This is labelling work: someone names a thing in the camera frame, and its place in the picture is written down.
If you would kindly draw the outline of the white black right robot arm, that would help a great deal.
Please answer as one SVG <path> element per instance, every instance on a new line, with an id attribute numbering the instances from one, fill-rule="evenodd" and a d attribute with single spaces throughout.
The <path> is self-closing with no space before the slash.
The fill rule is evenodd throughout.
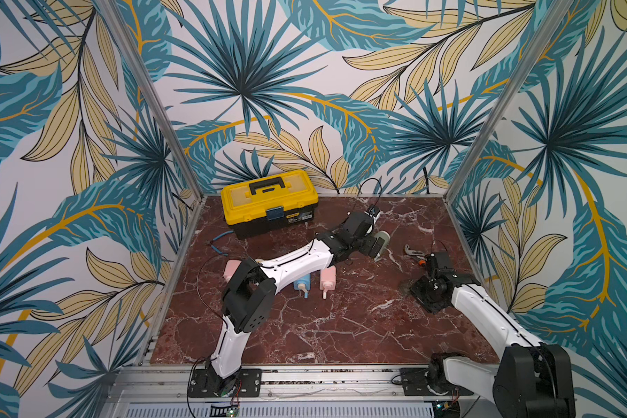
<path id="1" fill-rule="evenodd" d="M 492 402 L 503 417 L 573 417 L 576 414 L 571 358 L 548 345 L 501 309 L 468 273 L 458 273 L 446 252 L 405 253 L 426 270 L 409 288 L 428 312 L 453 307 L 477 328 L 498 356 L 482 364 L 458 354 L 433 355 L 427 388 L 437 395 L 456 395 L 464 388 Z"/>

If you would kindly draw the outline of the green pencil sharpener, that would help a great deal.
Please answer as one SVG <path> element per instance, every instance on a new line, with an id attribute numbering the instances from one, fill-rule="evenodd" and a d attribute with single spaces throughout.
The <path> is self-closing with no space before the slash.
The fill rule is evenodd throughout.
<path id="1" fill-rule="evenodd" d="M 381 259 L 381 256 L 385 253 L 386 248 L 388 247 L 388 244 L 390 242 L 390 235 L 386 231 L 379 231 L 376 234 L 376 238 L 376 244 L 379 246 L 379 249 L 376 257 L 374 257 L 374 260 L 379 261 L 379 259 Z"/>

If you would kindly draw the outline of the blue pencil sharpener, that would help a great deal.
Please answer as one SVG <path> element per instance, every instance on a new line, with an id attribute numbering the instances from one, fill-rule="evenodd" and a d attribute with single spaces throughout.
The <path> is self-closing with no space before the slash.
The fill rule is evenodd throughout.
<path id="1" fill-rule="evenodd" d="M 305 299 L 308 299 L 310 288 L 311 277 L 309 274 L 297 279 L 294 282 L 294 289 L 300 291 Z"/>

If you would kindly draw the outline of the pink sharpener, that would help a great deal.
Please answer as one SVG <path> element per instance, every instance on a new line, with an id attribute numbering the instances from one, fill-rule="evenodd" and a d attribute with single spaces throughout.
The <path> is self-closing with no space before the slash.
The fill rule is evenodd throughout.
<path id="1" fill-rule="evenodd" d="M 233 275 L 237 271 L 237 269 L 240 266 L 240 264 L 241 264 L 241 261 L 239 261 L 239 260 L 229 260 L 226 263 L 226 266 L 225 266 L 224 272 L 223 272 L 223 279 L 225 280 L 226 283 L 230 282 L 231 278 L 233 277 Z"/>
<path id="2" fill-rule="evenodd" d="M 322 291 L 322 299 L 326 300 L 330 292 L 336 289 L 337 276 L 336 267 L 330 266 L 320 271 L 320 290 Z"/>

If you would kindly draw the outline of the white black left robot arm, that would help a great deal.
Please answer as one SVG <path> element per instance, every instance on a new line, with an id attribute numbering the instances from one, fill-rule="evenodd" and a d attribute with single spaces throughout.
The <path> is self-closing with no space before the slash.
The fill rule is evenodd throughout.
<path id="1" fill-rule="evenodd" d="M 276 295 L 309 273 L 346 261 L 355 253 L 372 259 L 390 236 L 376 229 L 381 210 L 351 212 L 337 228 L 315 235 L 310 243 L 268 261 L 247 257 L 222 294 L 223 328 L 207 368 L 222 381 L 235 376 L 252 332 L 266 322 Z"/>

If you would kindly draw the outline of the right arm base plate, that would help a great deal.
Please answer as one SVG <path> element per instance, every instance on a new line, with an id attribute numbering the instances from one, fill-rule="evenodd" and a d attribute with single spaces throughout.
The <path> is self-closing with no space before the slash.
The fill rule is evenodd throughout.
<path id="1" fill-rule="evenodd" d="M 467 396 L 473 392 L 446 381 L 439 372 L 430 373 L 427 367 L 403 367 L 391 383 L 400 386 L 405 396 Z"/>

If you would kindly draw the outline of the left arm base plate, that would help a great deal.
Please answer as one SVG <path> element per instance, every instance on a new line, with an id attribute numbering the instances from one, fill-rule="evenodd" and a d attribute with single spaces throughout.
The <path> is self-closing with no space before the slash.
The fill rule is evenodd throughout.
<path id="1" fill-rule="evenodd" d="M 240 368 L 227 378 L 220 378 L 211 369 L 193 369 L 188 381 L 187 396 L 193 399 L 224 398 L 238 395 L 240 398 L 256 398 L 261 393 L 261 369 Z"/>

